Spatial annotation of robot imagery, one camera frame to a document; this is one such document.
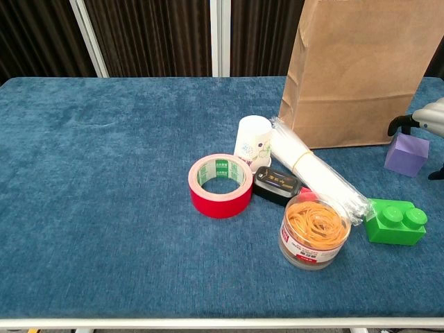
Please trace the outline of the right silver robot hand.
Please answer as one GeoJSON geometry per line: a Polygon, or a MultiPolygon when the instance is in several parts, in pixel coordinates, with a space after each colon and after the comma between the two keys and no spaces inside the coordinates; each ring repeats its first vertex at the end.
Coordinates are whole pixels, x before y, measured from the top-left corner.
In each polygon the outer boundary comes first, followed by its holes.
{"type": "Polygon", "coordinates": [[[422,128],[444,138],[444,97],[434,103],[428,103],[411,114],[394,118],[388,126],[387,133],[394,139],[398,133],[411,135],[412,128],[422,128]]]}

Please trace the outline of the purple foam cube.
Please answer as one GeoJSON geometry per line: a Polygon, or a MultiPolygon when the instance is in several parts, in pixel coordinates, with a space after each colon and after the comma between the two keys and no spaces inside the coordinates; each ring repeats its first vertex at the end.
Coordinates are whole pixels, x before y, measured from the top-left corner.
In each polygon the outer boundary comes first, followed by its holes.
{"type": "Polygon", "coordinates": [[[429,140],[398,133],[386,154],[384,168],[414,178],[428,160],[428,154],[429,140]]]}

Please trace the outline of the green toy brick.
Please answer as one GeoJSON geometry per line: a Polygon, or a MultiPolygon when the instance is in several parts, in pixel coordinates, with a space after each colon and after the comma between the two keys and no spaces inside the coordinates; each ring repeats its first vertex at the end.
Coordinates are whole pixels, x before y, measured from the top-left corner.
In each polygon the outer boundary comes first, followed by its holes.
{"type": "Polygon", "coordinates": [[[372,243],[415,246],[426,234],[427,215],[404,200],[372,198],[373,214],[364,225],[372,243]]]}

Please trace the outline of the clear tub of rubber bands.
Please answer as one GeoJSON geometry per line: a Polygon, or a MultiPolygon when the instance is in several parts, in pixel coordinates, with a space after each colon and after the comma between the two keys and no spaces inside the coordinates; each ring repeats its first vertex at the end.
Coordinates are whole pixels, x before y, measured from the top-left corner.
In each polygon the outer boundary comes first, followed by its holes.
{"type": "Polygon", "coordinates": [[[317,201],[300,202],[297,195],[287,203],[279,240],[290,263],[312,271],[332,263],[351,231],[348,214],[317,196],[317,201]]]}

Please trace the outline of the brown paper shopping bag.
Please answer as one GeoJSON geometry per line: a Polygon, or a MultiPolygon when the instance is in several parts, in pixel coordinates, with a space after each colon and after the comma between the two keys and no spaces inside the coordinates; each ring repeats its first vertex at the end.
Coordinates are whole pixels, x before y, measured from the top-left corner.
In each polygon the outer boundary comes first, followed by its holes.
{"type": "Polygon", "coordinates": [[[444,37],[444,0],[305,0],[279,116],[310,148],[387,144],[444,37]]]}

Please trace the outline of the black pleated curtain panel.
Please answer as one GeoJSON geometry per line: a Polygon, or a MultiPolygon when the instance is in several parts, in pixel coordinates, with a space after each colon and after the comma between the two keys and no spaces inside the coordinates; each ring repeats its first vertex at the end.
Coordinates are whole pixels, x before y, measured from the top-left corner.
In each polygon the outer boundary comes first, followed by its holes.
{"type": "Polygon", "coordinates": [[[305,0],[231,0],[230,75],[286,76],[305,0]]]}
{"type": "Polygon", "coordinates": [[[211,76],[210,0],[84,0],[111,77],[211,76]]]}
{"type": "Polygon", "coordinates": [[[424,77],[436,77],[444,80],[444,36],[430,61],[424,77]]]}
{"type": "Polygon", "coordinates": [[[0,0],[0,85],[29,76],[96,76],[69,0],[0,0]]]}

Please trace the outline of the small red object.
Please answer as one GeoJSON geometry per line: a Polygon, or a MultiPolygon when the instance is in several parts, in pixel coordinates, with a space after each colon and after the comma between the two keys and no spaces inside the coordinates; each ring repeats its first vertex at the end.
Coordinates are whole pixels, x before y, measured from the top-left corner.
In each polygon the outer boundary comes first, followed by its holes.
{"type": "Polygon", "coordinates": [[[318,196],[316,193],[314,193],[312,190],[302,187],[299,194],[298,194],[298,200],[300,202],[307,202],[307,201],[317,201],[318,196]]]}

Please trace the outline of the black rectangular tin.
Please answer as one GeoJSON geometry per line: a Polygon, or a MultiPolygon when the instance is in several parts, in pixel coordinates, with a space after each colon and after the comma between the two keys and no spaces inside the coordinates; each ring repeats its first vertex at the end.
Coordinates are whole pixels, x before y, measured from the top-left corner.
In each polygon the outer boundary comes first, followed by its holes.
{"type": "Polygon", "coordinates": [[[299,178],[269,166],[258,168],[253,177],[253,193],[283,207],[303,191],[307,188],[299,178]]]}

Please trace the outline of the white printed paper cup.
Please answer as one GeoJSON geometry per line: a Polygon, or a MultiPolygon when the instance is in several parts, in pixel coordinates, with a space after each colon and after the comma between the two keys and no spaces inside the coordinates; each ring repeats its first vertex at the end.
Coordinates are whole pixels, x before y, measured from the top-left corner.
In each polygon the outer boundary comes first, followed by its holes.
{"type": "Polygon", "coordinates": [[[249,115],[239,121],[234,155],[241,158],[256,173],[271,165],[271,122],[259,115],[249,115]]]}

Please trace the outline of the red tape roll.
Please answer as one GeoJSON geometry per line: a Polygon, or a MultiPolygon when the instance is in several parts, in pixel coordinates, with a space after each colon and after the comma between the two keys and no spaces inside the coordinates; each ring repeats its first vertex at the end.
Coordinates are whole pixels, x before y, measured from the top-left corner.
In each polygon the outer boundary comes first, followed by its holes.
{"type": "Polygon", "coordinates": [[[251,200],[253,173],[242,159],[229,154],[212,154],[202,157],[190,168],[189,193],[194,207],[202,214],[226,219],[243,212],[251,200]],[[225,194],[215,194],[203,188],[214,178],[235,181],[238,187],[225,194]]]}

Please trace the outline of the blue velvet tablecloth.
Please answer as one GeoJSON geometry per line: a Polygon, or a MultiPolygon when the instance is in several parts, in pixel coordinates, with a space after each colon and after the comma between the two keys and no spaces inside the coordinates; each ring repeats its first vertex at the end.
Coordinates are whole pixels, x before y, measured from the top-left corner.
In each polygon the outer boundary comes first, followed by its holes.
{"type": "Polygon", "coordinates": [[[352,229],[320,271],[278,246],[284,210],[191,204],[188,172],[273,116],[283,78],[13,78],[0,86],[0,318],[444,317],[444,139],[415,178],[387,148],[319,150],[369,198],[428,217],[415,246],[352,229]]]}

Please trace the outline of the white frame post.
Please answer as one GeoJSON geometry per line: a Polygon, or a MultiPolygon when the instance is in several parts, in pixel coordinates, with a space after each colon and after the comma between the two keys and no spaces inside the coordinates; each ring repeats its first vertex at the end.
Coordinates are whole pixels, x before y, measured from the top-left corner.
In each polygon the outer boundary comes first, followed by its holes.
{"type": "Polygon", "coordinates": [[[209,0],[212,76],[230,77],[231,0],[209,0]]]}
{"type": "Polygon", "coordinates": [[[92,25],[84,0],[69,0],[74,12],[83,41],[87,48],[89,58],[92,61],[96,75],[99,78],[109,78],[108,69],[101,52],[96,33],[92,25]]]}

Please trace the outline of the white table frame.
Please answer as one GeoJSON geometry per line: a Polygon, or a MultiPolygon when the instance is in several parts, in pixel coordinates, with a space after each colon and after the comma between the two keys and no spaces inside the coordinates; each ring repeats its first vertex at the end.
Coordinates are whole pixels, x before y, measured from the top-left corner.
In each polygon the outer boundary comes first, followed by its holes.
{"type": "Polygon", "coordinates": [[[0,329],[305,329],[374,327],[444,329],[444,318],[19,318],[0,319],[0,329]]]}

